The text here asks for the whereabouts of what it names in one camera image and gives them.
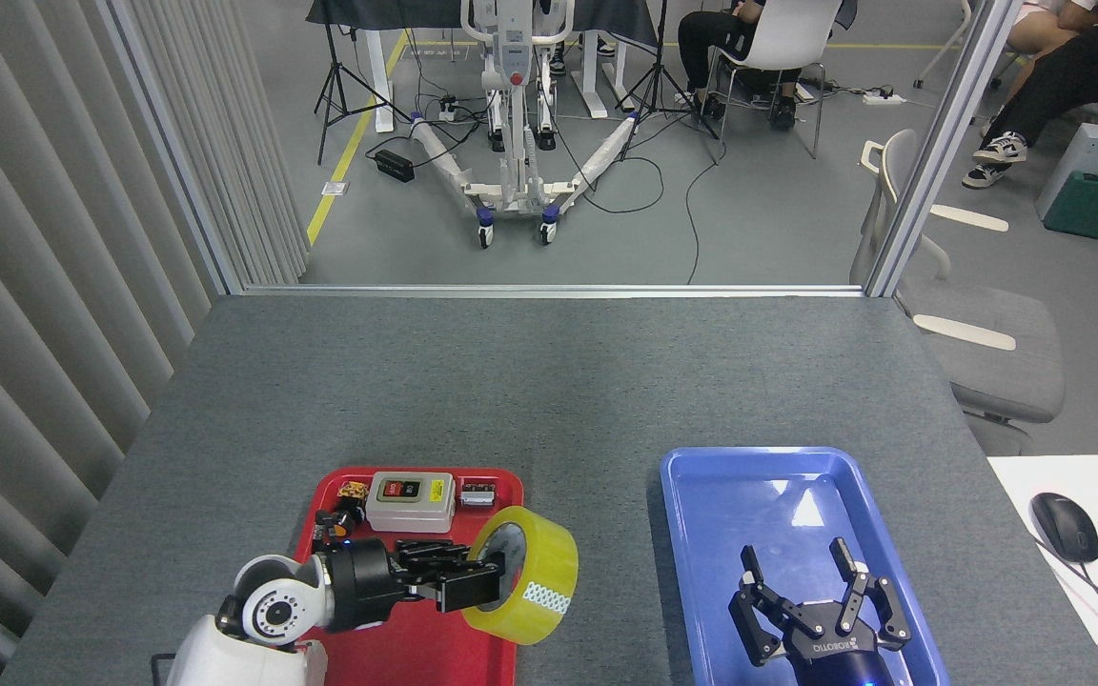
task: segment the packing tape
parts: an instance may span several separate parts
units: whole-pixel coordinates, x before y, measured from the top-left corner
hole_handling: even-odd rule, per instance
[[[579,548],[565,527],[527,508],[504,508],[489,518],[473,541],[469,560],[491,552],[506,556],[495,603],[462,610],[479,631],[522,646],[541,641],[558,628],[579,581]]]

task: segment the light stand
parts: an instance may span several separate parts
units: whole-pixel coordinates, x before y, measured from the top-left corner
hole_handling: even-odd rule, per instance
[[[402,112],[401,109],[397,109],[396,104],[393,104],[392,101],[389,100],[388,98],[380,95],[380,93],[376,91],[370,83],[368,83],[367,81],[362,81],[361,78],[358,78],[357,74],[351,72],[351,70],[345,67],[345,65],[343,65],[341,61],[338,60],[338,58],[336,58],[336,43],[333,40],[333,26],[332,26],[333,21],[329,14],[328,0],[322,0],[322,13],[324,14],[324,36],[326,36],[326,38],[328,40],[328,54],[332,64],[328,67],[327,77],[324,77],[324,86],[322,87],[322,94],[320,94],[320,97],[316,99],[316,105],[313,108],[313,113],[317,113],[320,111],[320,105],[324,103],[322,146],[320,147],[320,153],[317,153],[316,156],[317,165],[322,164],[322,160],[324,159],[324,136],[328,134],[328,126],[335,125],[336,122],[339,122],[345,117],[350,116],[350,114],[369,112],[369,110],[376,110],[380,108],[392,108],[393,112],[400,114],[401,117],[404,119],[406,122],[413,122],[413,119],[411,119],[408,114]],[[357,40],[355,38],[354,27],[350,27],[350,40]],[[347,105],[345,104],[345,88],[341,86],[343,72],[349,76],[349,78],[352,78],[355,82],[360,83],[360,86],[369,90],[371,92],[371,95],[374,95],[376,99],[374,104],[368,104],[365,108],[358,108],[357,110],[348,109]],[[336,110],[336,112],[338,112],[335,117],[330,119],[332,116],[330,110]]]
[[[661,108],[659,105],[659,97],[661,97],[661,87],[663,78],[668,79],[669,83],[672,83],[672,88],[675,88],[675,92],[680,92],[681,95],[687,97],[687,92],[681,88],[680,83],[675,82],[672,75],[668,71],[668,67],[663,66],[663,27],[668,23],[668,0],[659,0],[659,26],[657,42],[654,42],[654,63],[650,65],[650,69],[647,69],[645,75],[629,88],[626,95],[618,100],[617,108],[621,108],[625,101],[632,95],[632,93],[638,90],[643,82],[647,83],[647,90],[641,97],[641,101],[638,104],[638,121],[646,121],[648,114],[653,114],[656,112],[694,112],[693,108]],[[698,116],[702,122],[702,126],[705,126],[707,132],[710,132],[710,136],[715,140],[719,138],[718,134],[715,134],[714,128],[710,127],[709,123],[705,121],[705,116]],[[621,148],[621,159],[625,159],[626,153],[629,150],[629,143],[632,142],[632,136],[638,134],[637,127],[631,131],[629,138],[626,140],[625,146]]]

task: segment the table leg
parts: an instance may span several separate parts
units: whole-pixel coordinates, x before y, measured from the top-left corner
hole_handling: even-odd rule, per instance
[[[628,94],[625,87],[625,56],[627,47],[624,42],[618,41],[616,65],[614,66],[606,61],[603,67],[604,75],[609,78],[609,83],[613,86],[613,92],[617,97],[617,102],[625,103],[623,105],[625,112],[632,112],[635,110],[632,101],[626,100],[626,95]]]
[[[579,87],[580,94],[583,94],[583,103],[587,104],[587,112],[593,120],[603,120],[609,116],[609,112],[601,101],[601,94],[596,92],[596,38],[598,34],[594,31],[583,32],[583,72],[571,72],[574,86]]]
[[[388,83],[388,69],[384,66],[384,47],[379,42],[379,31],[362,31],[367,38],[367,57],[371,60],[371,87],[385,100],[392,101],[392,88]],[[393,110],[383,105],[376,109],[376,134],[388,134],[393,131]]]

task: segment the vertical blind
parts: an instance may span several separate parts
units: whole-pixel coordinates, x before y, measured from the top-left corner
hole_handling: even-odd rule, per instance
[[[214,271],[292,283],[307,251],[232,3],[120,4],[131,43],[105,1],[0,1],[0,672]]]

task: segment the white patient lift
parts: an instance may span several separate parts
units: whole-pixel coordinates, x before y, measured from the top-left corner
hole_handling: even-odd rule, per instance
[[[477,239],[488,248],[494,239],[494,214],[540,214],[539,239],[548,246],[561,216],[579,195],[604,173],[621,151],[637,121],[629,114],[583,164],[571,181],[548,183],[537,169],[537,148],[552,150],[553,91],[549,57],[574,27],[574,0],[461,0],[460,24],[482,44],[485,67],[482,86],[488,92],[492,148],[502,151],[500,183],[475,183],[448,153],[434,126],[412,112],[410,133],[426,148],[430,161],[462,205],[475,213]],[[536,128],[528,121],[526,91],[537,94]]]

